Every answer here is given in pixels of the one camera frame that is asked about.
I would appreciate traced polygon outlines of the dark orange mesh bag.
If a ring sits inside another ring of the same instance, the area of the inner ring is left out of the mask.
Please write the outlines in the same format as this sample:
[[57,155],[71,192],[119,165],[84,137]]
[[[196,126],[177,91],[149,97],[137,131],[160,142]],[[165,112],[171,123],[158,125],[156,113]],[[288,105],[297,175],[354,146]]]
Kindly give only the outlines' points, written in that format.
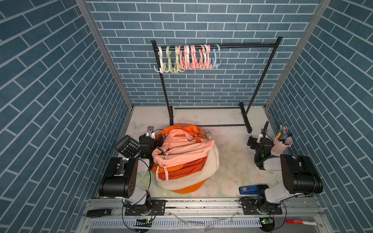
[[[177,165],[174,167],[168,168],[168,180],[174,180],[179,179],[182,177],[186,177],[188,175],[194,174],[196,172],[199,172],[203,169],[205,163],[206,163],[207,157],[200,158],[185,164]],[[154,164],[152,167],[152,172],[156,174],[158,168],[158,164]],[[159,167],[158,169],[158,177],[159,179],[165,181],[166,178],[166,172],[164,168]]]

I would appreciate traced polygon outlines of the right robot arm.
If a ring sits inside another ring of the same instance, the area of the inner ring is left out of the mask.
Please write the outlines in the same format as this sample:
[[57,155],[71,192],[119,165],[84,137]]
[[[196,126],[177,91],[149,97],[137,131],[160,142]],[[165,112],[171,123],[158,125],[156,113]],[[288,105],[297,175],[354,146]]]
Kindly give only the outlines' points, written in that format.
[[284,201],[322,193],[322,180],[309,157],[276,156],[272,154],[274,142],[263,134],[259,138],[250,136],[247,145],[255,150],[255,165],[260,170],[280,171],[282,181],[273,187],[266,184],[240,187],[239,193],[244,197],[238,203],[245,215],[281,215]]

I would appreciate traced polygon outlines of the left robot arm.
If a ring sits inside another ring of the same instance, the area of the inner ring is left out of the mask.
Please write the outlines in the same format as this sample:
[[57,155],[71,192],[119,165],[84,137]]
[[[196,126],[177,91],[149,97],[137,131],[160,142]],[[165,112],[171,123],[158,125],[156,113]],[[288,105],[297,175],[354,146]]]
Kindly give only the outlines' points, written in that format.
[[163,141],[157,141],[150,133],[139,137],[139,142],[125,136],[114,146],[117,157],[109,160],[99,184],[99,195],[105,198],[120,199],[123,214],[126,216],[163,216],[165,200],[152,200],[148,186],[137,186],[137,174],[147,172],[151,175],[154,165],[151,153]]

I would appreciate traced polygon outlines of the beige sling bag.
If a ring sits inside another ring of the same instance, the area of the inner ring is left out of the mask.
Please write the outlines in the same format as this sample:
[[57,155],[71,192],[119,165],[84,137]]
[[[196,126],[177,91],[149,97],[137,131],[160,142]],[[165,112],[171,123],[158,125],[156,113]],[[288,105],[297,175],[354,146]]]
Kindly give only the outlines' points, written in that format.
[[206,163],[201,171],[174,180],[163,181],[158,179],[157,185],[171,191],[187,188],[210,178],[218,170],[219,166],[219,151],[217,146],[214,145],[208,151]]

